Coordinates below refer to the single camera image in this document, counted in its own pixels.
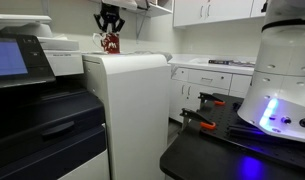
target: black table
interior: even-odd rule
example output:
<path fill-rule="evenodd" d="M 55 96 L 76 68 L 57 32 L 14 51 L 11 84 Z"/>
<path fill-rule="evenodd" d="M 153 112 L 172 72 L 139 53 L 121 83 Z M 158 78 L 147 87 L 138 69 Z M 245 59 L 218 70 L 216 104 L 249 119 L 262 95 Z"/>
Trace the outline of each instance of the black table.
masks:
<path fill-rule="evenodd" d="M 183 180 L 305 179 L 305 171 L 242 152 L 199 132 L 199 122 L 191 121 L 165 151 L 160 159 L 160 168 L 165 174 Z"/>

